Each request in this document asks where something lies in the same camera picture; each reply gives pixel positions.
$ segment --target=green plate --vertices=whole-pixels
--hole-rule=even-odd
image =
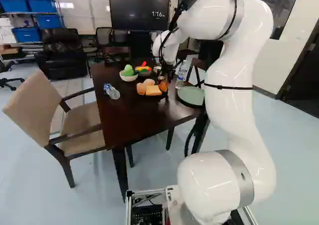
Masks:
[[[177,91],[177,95],[187,106],[202,106],[205,97],[203,89],[193,86],[182,87]]]

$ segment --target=monitor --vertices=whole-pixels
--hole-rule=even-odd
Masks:
[[[112,28],[167,30],[169,0],[110,0]]]

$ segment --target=bread slice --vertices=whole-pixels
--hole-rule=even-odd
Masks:
[[[148,96],[161,95],[159,86],[158,85],[146,86],[146,95]]]

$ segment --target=plastic bottle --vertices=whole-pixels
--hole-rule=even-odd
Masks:
[[[120,93],[111,84],[104,84],[104,93],[110,96],[111,99],[119,99]]]
[[[186,74],[188,71],[188,66],[186,64],[186,60],[183,60],[182,64],[179,67],[179,71],[177,73],[177,79],[176,79],[176,89],[180,89],[184,86],[184,81],[186,80]]]

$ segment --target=tv stand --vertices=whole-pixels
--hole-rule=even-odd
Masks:
[[[131,58],[152,57],[152,38],[149,31],[131,31],[128,34]]]

